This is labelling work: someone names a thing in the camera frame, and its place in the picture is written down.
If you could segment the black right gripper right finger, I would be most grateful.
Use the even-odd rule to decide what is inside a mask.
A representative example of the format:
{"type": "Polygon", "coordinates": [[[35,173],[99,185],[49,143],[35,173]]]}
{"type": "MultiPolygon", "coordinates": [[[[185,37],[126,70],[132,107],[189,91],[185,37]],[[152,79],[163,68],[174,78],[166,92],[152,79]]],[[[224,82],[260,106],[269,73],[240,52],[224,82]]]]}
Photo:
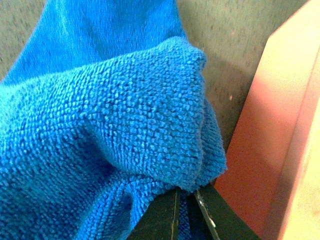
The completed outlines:
{"type": "Polygon", "coordinates": [[[232,210],[212,185],[194,193],[200,216],[196,221],[203,240],[259,240],[260,237],[232,210]]]}

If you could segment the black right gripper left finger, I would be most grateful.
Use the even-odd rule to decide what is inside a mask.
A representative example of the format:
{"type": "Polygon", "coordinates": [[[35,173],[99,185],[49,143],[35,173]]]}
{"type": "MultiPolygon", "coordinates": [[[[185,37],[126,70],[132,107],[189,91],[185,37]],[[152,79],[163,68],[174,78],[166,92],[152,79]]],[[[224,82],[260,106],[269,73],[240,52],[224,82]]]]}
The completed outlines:
{"type": "Polygon", "coordinates": [[[177,240],[181,191],[177,187],[157,196],[149,205],[128,240],[177,240]]]}

